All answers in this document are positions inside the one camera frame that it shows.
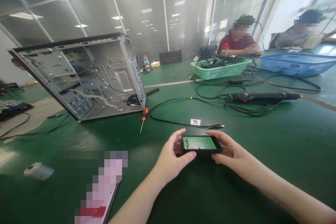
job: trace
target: plastic bottle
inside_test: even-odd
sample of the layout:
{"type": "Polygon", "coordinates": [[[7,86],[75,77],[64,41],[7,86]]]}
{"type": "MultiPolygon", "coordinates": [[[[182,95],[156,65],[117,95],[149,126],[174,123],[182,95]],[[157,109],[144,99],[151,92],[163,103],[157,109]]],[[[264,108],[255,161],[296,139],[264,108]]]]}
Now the plastic bottle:
{"type": "Polygon", "coordinates": [[[221,55],[227,55],[229,50],[229,45],[228,43],[225,43],[224,46],[222,47],[222,50],[220,52],[221,55]]]}
{"type": "Polygon", "coordinates": [[[145,67],[146,67],[146,70],[147,71],[150,71],[151,70],[151,67],[150,67],[150,65],[149,65],[149,60],[148,60],[148,57],[147,57],[147,55],[146,54],[143,54],[143,61],[144,61],[144,63],[145,63],[145,67]]]}

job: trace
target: white paper label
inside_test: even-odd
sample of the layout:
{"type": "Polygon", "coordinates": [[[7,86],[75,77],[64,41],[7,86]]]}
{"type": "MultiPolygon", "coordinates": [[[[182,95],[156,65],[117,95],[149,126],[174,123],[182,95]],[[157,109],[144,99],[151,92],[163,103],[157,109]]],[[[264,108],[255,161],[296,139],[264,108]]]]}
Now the white paper label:
{"type": "Polygon", "coordinates": [[[190,124],[191,125],[201,125],[201,120],[190,119],[190,124]]]}

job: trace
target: computer case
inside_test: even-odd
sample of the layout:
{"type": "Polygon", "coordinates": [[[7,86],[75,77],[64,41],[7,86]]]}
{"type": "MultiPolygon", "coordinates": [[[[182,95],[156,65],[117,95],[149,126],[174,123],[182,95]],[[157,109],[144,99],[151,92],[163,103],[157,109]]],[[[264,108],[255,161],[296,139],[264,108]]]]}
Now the computer case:
{"type": "Polygon", "coordinates": [[[76,120],[145,108],[146,94],[139,65],[131,39],[125,34],[14,48],[9,53],[76,120]]]}

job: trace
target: orange screwdriver handle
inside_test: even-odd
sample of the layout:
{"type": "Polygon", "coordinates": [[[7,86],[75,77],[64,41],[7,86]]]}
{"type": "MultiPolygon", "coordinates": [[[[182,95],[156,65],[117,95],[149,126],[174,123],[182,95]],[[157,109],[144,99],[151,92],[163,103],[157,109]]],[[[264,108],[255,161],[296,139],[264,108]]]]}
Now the orange screwdriver handle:
{"type": "Polygon", "coordinates": [[[148,113],[148,108],[145,108],[144,110],[143,110],[143,116],[142,116],[142,120],[143,121],[146,121],[146,116],[147,116],[147,113],[148,113]]]}

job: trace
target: green circuit board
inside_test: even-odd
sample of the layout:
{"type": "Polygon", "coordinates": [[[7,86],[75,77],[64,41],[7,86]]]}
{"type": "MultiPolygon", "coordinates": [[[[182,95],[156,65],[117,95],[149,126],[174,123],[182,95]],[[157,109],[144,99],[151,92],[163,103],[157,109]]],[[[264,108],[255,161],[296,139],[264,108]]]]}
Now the green circuit board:
{"type": "Polygon", "coordinates": [[[217,149],[210,136],[183,136],[184,149],[217,149]]]}

